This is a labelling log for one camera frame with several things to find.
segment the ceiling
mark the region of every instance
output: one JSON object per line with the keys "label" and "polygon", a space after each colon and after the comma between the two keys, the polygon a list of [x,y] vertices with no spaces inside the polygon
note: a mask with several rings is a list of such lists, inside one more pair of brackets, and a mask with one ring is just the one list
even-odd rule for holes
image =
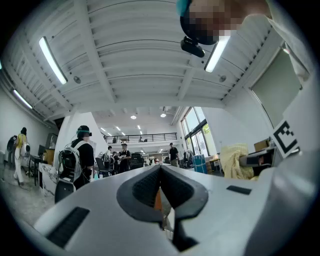
{"label": "ceiling", "polygon": [[[149,107],[222,108],[248,67],[256,65],[270,30],[265,17],[247,18],[208,73],[212,45],[203,45],[204,58],[181,50],[176,0],[45,1],[8,42],[0,84],[9,93],[16,89],[42,120],[74,111],[107,120],[137,107],[148,115]],[[64,85],[41,52],[43,36],[68,79]]]}

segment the black strip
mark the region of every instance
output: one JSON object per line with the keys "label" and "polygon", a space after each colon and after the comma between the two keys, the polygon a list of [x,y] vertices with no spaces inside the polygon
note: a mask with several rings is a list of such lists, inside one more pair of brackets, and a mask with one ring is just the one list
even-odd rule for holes
{"label": "black strip", "polygon": [[76,207],[67,217],[48,235],[48,240],[63,248],[80,227],[90,211]]}
{"label": "black strip", "polygon": [[244,194],[244,195],[249,195],[251,190],[250,188],[245,188],[245,187],[240,187],[240,186],[228,186],[226,188],[227,190],[231,190],[233,192],[237,192],[237,193],[240,193],[240,194]]}

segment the black camera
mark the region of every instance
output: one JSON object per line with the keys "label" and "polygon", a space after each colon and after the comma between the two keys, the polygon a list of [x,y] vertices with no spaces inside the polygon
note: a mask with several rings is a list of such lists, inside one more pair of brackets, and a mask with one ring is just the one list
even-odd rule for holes
{"label": "black camera", "polygon": [[184,37],[183,40],[180,42],[181,49],[185,52],[198,56],[199,58],[203,58],[205,56],[205,51],[199,46],[199,44],[188,38]]}

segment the backpack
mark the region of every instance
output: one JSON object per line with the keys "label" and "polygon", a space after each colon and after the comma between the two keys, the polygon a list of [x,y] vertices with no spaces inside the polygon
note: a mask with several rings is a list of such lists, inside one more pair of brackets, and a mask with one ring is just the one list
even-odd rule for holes
{"label": "backpack", "polygon": [[27,141],[24,141],[23,137],[24,136],[22,136],[22,146],[20,148],[20,156],[23,158],[28,158],[30,156],[30,144]]}
{"label": "backpack", "polygon": [[74,183],[82,174],[80,153],[78,148],[86,144],[84,140],[80,141],[75,147],[66,147],[59,153],[59,171],[60,179]]}

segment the wall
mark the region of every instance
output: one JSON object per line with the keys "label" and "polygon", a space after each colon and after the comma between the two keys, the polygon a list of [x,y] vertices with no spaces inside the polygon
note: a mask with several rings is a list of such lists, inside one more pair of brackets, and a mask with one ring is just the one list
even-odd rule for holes
{"label": "wall", "polygon": [[242,88],[225,108],[202,108],[217,153],[221,147],[235,143],[247,143],[252,153],[255,143],[270,136],[272,127],[266,121],[266,113],[250,93]]}
{"label": "wall", "polygon": [[98,157],[100,152],[106,152],[108,150],[108,144],[104,140],[103,135],[100,133],[92,113],[76,112],[74,115],[66,116],[60,128],[53,161],[53,164],[56,168],[59,165],[59,152],[63,150],[66,145],[71,144],[71,142],[77,138],[76,132],[80,126],[88,126],[90,132],[92,133],[90,140],[96,143],[95,158]]}
{"label": "wall", "polygon": [[48,134],[58,134],[59,132],[57,128],[47,128],[32,118],[14,103],[0,87],[0,151],[6,152],[8,140],[13,135],[18,135],[23,127],[26,127],[30,152],[36,156],[39,145],[46,145]]}

